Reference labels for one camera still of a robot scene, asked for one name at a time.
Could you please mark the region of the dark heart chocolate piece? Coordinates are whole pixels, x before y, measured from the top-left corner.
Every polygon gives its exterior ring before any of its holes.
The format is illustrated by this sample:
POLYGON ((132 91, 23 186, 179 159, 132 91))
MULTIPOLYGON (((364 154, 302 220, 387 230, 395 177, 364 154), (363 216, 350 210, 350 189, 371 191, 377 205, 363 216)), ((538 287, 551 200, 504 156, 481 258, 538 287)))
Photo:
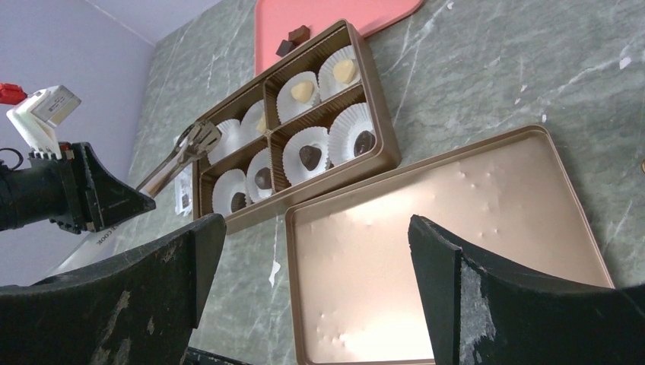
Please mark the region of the dark heart chocolate piece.
POLYGON ((304 145, 299 150, 300 162, 308 171, 314 171, 318 167, 321 156, 321 149, 312 145, 304 145))

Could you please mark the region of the brown chocolate piece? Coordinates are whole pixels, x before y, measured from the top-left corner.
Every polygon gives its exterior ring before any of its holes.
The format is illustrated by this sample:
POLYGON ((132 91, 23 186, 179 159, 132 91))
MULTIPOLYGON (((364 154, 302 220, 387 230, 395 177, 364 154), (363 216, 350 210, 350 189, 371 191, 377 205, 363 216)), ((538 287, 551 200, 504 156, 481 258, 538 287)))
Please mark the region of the brown chocolate piece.
POLYGON ((306 25, 301 25, 288 34, 288 41, 295 46, 299 46, 310 39, 310 28, 306 25))

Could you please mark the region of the brown chocolate box tray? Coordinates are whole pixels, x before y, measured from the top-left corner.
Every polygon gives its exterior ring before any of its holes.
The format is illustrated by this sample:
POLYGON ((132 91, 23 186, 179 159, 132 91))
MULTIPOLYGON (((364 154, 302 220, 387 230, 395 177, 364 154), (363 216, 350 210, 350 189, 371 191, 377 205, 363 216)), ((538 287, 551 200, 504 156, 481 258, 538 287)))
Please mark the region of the brown chocolate box tray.
POLYGON ((268 131, 217 163, 210 164, 206 158, 202 158, 193 164, 193 219, 197 220, 213 212, 210 200, 214 185, 221 175, 233 168, 247 170, 252 156, 262 148, 267 148, 269 152, 269 167, 275 181, 274 192, 265 201, 252 203, 249 207, 226 216, 228 233, 244 230, 283 214, 292 206, 392 170, 400 164, 401 154, 372 52, 353 25, 345 20, 335 22, 306 41, 200 116, 200 120, 220 125, 227 119, 241 119, 254 102, 260 102, 268 110, 268 131), (278 89, 285 86, 288 78, 297 73, 319 70, 324 58, 343 46, 347 46, 357 56, 357 66, 361 73, 357 85, 350 86, 311 109, 298 112, 287 122, 279 123, 278 89), (306 127, 331 126, 333 118, 342 110, 360 102, 367 104, 367 115, 375 128, 375 147, 346 163, 334 163, 329 172, 309 181, 288 182, 282 166, 288 139, 306 127))

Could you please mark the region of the pink plastic tray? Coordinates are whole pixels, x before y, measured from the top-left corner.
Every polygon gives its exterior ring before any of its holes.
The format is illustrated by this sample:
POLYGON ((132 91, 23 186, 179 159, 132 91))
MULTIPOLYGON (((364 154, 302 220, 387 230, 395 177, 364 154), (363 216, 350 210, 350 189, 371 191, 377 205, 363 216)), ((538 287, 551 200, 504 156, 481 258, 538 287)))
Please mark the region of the pink plastic tray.
POLYGON ((422 0, 258 0, 255 6, 255 74, 259 75, 279 57, 276 55, 288 32, 304 25, 315 36, 336 21, 346 20, 363 37, 379 32, 412 15, 422 0))

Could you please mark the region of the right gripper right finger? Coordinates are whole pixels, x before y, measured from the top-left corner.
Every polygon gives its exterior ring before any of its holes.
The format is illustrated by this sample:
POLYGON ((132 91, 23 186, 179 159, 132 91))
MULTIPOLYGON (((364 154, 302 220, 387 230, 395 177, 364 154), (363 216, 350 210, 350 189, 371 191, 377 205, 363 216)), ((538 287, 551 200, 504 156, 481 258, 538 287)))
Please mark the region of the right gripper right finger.
POLYGON ((644 287, 528 268, 415 215, 411 260, 438 364, 642 364, 644 287))

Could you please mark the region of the white paper cup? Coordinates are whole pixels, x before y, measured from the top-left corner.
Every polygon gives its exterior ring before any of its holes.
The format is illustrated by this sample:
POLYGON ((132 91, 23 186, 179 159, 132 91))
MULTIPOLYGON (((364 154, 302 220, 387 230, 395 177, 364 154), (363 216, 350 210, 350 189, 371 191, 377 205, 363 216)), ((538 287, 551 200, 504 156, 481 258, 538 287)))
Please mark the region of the white paper cup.
POLYGON ((208 153, 208 162, 213 165, 231 155, 242 147, 240 137, 240 120, 227 119, 217 124, 216 128, 221 133, 221 140, 208 153))
POLYGON ((251 203, 246 188, 246 175, 242 170, 228 170, 218 178, 212 192, 214 213, 227 217, 250 206, 251 203))
POLYGON ((334 166, 356 158, 354 140, 365 130, 376 137, 367 103, 351 105, 336 117, 329 130, 329 157, 334 166))
POLYGON ((327 171, 330 167, 329 133, 324 127, 306 128, 290 138, 284 147, 283 168, 288 182, 292 186, 311 179, 327 171), (299 150, 304 145, 312 145, 322 151, 320 163, 314 171, 308 171, 300 162, 299 150))
POLYGON ((243 116, 240 123, 240 143, 242 146, 249 144, 263 135, 256 131, 256 124, 262 115, 266 114, 264 100, 255 102, 243 116))
POLYGON ((341 91, 348 89, 350 86, 353 86, 361 79, 361 72, 358 68, 357 56, 355 54, 354 48, 352 46, 345 46, 327 58, 322 64, 319 74, 318 74, 318 83, 319 83, 319 94, 321 100, 327 100, 336 94, 339 94, 341 91), (338 83, 332 74, 332 69, 336 62, 341 59, 353 59, 357 66, 357 73, 354 77, 354 80, 350 84, 338 83))
POLYGON ((304 71, 290 78, 280 89, 277 96, 278 120, 286 123, 296 116, 313 108, 320 102, 319 86, 313 71, 304 71), (315 91, 312 100, 307 104, 298 103, 291 97, 290 89, 300 81, 310 80, 314 83, 315 91))
POLYGON ((268 167, 271 172, 268 148, 261 150, 252 158, 246 173, 246 189, 252 202, 260 202, 261 200, 268 198, 273 193, 273 184, 271 190, 261 190, 258 189, 254 183, 256 172, 263 167, 268 167))

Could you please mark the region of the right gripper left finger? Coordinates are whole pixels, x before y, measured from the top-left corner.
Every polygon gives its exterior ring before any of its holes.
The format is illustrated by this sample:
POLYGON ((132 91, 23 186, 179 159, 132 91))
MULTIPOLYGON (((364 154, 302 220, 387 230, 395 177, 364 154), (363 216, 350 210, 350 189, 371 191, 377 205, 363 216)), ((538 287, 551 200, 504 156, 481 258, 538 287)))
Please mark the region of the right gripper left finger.
POLYGON ((1 288, 3 364, 181 364, 227 232, 208 214, 30 286, 1 288))

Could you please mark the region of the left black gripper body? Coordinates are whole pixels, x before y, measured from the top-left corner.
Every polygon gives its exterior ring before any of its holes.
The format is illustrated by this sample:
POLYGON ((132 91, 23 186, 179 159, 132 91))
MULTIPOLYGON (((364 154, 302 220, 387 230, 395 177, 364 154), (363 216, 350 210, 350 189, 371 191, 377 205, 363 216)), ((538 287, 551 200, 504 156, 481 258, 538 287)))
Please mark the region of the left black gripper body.
POLYGON ((62 157, 28 154, 31 167, 1 162, 1 230, 49 221, 69 233, 92 230, 88 192, 87 142, 61 142, 62 157))

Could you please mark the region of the white paper leaflet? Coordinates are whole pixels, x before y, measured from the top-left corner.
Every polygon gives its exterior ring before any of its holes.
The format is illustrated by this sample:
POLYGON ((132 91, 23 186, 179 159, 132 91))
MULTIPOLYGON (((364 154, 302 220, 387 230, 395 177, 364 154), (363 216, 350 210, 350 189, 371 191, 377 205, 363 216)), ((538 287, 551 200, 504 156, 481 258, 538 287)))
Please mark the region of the white paper leaflet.
POLYGON ((192 168, 189 164, 174 178, 175 212, 184 217, 192 213, 192 168))

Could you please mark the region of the gold box lid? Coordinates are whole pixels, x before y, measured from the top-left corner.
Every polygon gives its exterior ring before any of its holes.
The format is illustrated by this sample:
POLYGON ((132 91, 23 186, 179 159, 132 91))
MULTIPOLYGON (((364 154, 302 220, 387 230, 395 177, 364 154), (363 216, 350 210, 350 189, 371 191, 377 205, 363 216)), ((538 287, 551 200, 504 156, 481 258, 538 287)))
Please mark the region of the gold box lid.
POLYGON ((537 271, 613 286, 551 136, 528 125, 288 209, 299 364, 434 362, 413 215, 537 271))

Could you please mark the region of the rose gold tongs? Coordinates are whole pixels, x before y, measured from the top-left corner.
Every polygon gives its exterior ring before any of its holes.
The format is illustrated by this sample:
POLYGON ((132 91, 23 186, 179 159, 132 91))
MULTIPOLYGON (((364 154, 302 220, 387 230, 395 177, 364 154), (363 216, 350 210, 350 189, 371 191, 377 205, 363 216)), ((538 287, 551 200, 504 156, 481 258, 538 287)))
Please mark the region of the rose gold tongs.
POLYGON ((212 122, 194 122, 179 136, 170 154, 135 189, 156 198, 188 165, 206 157, 221 138, 221 131, 212 122))

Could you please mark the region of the white heart chocolate piece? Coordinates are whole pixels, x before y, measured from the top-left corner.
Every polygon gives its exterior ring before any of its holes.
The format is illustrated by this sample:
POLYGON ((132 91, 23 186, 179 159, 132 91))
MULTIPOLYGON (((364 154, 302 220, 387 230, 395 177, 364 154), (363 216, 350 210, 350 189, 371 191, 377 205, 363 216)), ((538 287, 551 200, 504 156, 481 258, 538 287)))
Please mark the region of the white heart chocolate piece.
POLYGON ((357 66, 353 59, 341 59, 332 69, 334 79, 338 83, 350 84, 357 73, 357 66))

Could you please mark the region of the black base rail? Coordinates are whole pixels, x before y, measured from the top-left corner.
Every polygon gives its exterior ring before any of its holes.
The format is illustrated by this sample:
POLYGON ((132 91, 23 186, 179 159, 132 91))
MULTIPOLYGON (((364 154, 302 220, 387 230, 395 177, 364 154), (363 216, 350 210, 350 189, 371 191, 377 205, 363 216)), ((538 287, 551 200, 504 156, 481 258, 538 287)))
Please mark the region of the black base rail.
POLYGON ((224 357, 197 348, 187 347, 184 365, 249 365, 240 360, 224 357))

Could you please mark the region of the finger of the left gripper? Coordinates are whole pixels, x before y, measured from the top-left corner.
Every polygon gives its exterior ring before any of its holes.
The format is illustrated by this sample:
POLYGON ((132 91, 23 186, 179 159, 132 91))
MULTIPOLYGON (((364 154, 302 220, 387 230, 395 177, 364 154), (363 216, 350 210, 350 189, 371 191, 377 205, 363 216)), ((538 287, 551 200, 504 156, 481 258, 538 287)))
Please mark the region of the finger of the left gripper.
POLYGON ((80 143, 87 229, 99 232, 156 208, 153 198, 117 179, 98 160, 87 142, 80 143))

